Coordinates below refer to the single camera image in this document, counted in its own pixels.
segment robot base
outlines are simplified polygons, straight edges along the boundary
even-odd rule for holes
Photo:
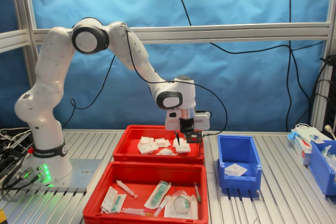
[[[27,186],[26,188],[33,190],[85,192],[101,163],[101,159],[67,159],[66,157],[60,156],[48,159],[36,158],[34,156],[27,157],[22,164],[23,171],[25,171],[28,167],[35,167],[37,163],[41,169],[35,169],[28,179],[23,180],[23,182],[18,184],[18,186],[25,185],[35,175],[42,173],[43,175],[41,179],[37,180],[31,186]],[[44,169],[44,164],[41,164],[41,160],[43,160],[45,165],[48,166],[48,172],[51,176],[50,180],[46,179],[47,174]]]
[[[52,182],[48,186],[42,186],[39,190],[85,192],[100,167],[101,159],[70,158],[69,161],[72,165],[72,171],[68,176]]]

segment grooved aluminum table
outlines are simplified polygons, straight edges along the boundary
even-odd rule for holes
[[[0,201],[8,223],[84,223],[82,211],[123,131],[65,130],[68,155],[72,158],[100,158],[102,164],[86,193],[60,191],[10,191]],[[218,146],[215,136],[204,140],[208,184],[209,223],[336,223],[336,197],[320,191],[309,169],[300,164],[285,133],[226,132],[254,137],[263,175],[261,190],[218,187]]]

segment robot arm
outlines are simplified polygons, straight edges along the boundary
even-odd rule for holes
[[[61,125],[52,110],[63,96],[64,80],[75,49],[90,55],[107,48],[126,67],[131,70],[135,67],[149,82],[155,103],[167,111],[167,130],[181,131],[190,141],[195,135],[202,140],[198,131],[209,129],[210,113],[196,112],[194,81],[186,76],[170,82],[163,80],[149,63],[145,47],[127,24],[114,22],[103,26],[94,18],[85,18],[72,29],[55,27],[49,31],[35,67],[36,83],[15,104],[16,114],[32,130],[38,150],[57,148],[63,143]]]
[[[83,19],[74,26],[72,41],[74,47],[83,54],[92,54],[104,48],[81,48],[87,43],[77,43],[77,38],[86,34],[89,23],[95,23],[90,37],[97,29],[105,33],[96,40],[107,41],[108,47],[115,53],[118,59],[129,69],[137,73],[147,81],[152,97],[156,105],[167,111],[165,127],[167,130],[181,131],[185,134],[187,142],[201,142],[200,130],[208,130],[209,112],[197,112],[195,110],[195,85],[187,76],[176,77],[173,81],[163,80],[153,69],[148,60],[148,53],[139,38],[131,31],[126,23],[114,22],[103,27],[95,19]]]

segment blue plastic bin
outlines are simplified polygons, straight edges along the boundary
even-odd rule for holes
[[[311,173],[325,195],[336,195],[335,172],[328,165],[326,159],[322,156],[321,150],[331,145],[328,152],[336,154],[336,141],[326,140],[323,144],[316,144],[311,141],[312,149],[309,168]]]
[[[219,186],[224,188],[260,190],[261,164],[252,136],[218,135]],[[232,164],[247,169],[241,176],[224,174]]]

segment plastic bag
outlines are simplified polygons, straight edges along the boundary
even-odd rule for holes
[[[330,147],[331,147],[331,145],[328,145],[326,148],[324,148],[323,150],[321,150],[321,154],[322,154],[323,157],[327,156]]]
[[[189,196],[183,190],[175,192],[165,206],[164,216],[198,220],[198,205],[195,195]]]

